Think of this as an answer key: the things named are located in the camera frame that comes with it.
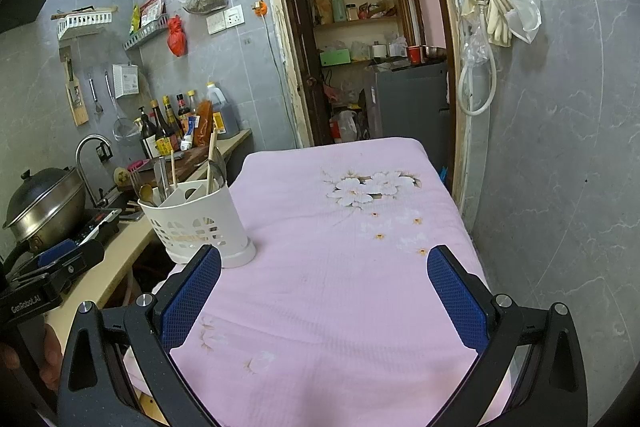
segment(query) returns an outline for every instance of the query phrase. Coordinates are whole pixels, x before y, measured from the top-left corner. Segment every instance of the red cup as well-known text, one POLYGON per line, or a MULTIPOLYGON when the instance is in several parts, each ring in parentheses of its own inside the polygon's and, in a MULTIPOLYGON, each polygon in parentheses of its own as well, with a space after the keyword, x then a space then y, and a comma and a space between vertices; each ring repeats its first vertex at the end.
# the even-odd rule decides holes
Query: red cup
POLYGON ((409 46, 406 50, 412 64, 415 65, 421 63, 422 55, 420 53, 420 46, 409 46))

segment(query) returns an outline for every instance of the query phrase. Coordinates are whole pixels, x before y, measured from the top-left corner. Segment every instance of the toilet paper roll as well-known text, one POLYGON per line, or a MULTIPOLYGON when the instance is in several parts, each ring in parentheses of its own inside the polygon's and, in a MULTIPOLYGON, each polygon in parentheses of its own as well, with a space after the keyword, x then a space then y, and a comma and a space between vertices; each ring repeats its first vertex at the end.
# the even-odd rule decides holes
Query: toilet paper roll
POLYGON ((386 58, 386 44, 374 44, 371 47, 372 55, 375 58, 386 58))

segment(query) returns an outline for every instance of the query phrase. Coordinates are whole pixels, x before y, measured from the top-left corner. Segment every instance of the gray cabinet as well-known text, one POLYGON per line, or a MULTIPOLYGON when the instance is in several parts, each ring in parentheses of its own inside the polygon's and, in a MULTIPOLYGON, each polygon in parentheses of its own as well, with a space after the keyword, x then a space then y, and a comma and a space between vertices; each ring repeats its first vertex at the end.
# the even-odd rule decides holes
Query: gray cabinet
POLYGON ((437 172, 447 166, 450 114, 446 62, 395 70, 372 67, 364 90, 371 138, 414 138, 437 172))

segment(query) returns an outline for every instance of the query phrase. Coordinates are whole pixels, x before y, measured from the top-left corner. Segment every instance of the plug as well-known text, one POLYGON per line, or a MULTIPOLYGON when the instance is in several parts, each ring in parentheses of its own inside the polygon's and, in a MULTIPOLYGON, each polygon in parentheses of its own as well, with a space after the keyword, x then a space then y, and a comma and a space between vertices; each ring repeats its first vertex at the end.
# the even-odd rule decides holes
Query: plug
POLYGON ((265 15, 267 15, 267 3, 265 3, 265 1, 263 0, 254 2, 251 5, 251 8, 254 10, 255 14, 258 17, 264 17, 265 15))

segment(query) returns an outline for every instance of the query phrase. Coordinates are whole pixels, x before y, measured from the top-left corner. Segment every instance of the pink tablecloth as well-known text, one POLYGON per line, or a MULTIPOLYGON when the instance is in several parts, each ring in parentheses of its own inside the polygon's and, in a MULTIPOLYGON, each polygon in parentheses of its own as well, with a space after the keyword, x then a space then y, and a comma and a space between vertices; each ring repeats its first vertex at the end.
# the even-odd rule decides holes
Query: pink tablecloth
POLYGON ((231 193, 257 256, 223 270, 171 352, 212 415, 229 427, 424 427, 476 357, 425 255, 447 245, 484 277, 420 144, 255 153, 231 193))

